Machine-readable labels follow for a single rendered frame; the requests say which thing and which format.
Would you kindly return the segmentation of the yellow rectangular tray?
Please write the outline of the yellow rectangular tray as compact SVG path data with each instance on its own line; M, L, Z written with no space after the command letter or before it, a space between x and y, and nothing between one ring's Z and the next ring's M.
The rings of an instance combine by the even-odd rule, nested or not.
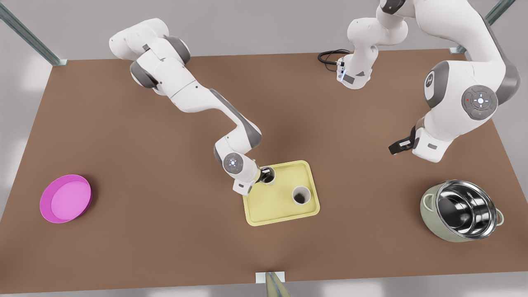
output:
M251 226L273 224L318 214L320 204L311 172L305 160L273 164L276 172L275 183L267 186L255 184L248 196L243 196L245 217ZM311 192L311 199L305 205L295 205L292 191L305 186Z

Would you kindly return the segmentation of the green steel pot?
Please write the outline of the green steel pot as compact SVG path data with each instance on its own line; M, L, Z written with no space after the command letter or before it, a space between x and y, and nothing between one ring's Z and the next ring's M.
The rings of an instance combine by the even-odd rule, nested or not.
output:
M426 190L420 214L434 235L453 243L487 238L504 223L490 196L463 180L447 180Z

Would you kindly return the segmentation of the pink round bowl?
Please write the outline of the pink round bowl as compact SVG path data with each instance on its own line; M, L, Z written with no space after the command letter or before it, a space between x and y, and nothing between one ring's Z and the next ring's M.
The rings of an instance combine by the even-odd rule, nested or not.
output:
M54 224L62 224L83 215L90 207L92 190L87 179L69 174L54 180L43 191L40 212Z

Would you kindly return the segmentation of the silver frame post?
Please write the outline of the silver frame post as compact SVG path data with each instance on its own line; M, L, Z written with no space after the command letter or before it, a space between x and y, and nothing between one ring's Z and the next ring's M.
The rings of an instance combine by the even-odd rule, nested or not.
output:
M256 283L265 284L266 297L292 297L285 287L285 272L256 272Z
M13 13L0 2L0 19L21 37L32 49L43 57L51 66L65 66L67 59L60 59L39 38L37 38Z
M493 25L515 2L516 0L498 0L494 7L486 14L485 21L489 25ZM450 47L449 51L451 54L464 54L467 52L467 49L458 45L457 47Z

